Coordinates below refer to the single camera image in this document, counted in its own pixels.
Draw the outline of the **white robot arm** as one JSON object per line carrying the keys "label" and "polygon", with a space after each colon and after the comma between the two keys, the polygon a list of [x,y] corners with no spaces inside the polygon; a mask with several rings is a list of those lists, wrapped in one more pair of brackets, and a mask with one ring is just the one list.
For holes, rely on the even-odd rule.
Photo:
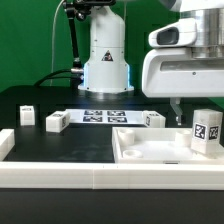
{"label": "white robot arm", "polygon": [[[159,0],[180,19],[149,34],[142,92],[168,98],[177,116],[182,98],[224,97],[224,0]],[[92,8],[90,58],[79,87],[99,96],[131,91],[124,60],[125,24],[103,2]]]}

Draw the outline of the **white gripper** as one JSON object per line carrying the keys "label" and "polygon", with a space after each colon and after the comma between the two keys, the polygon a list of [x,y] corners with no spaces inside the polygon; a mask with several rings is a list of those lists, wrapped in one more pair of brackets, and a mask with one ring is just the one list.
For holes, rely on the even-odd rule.
{"label": "white gripper", "polygon": [[142,91],[149,98],[171,98],[176,122],[182,125],[180,98],[224,97],[224,59],[196,59],[193,18],[180,19],[149,34],[152,50],[142,69]]}

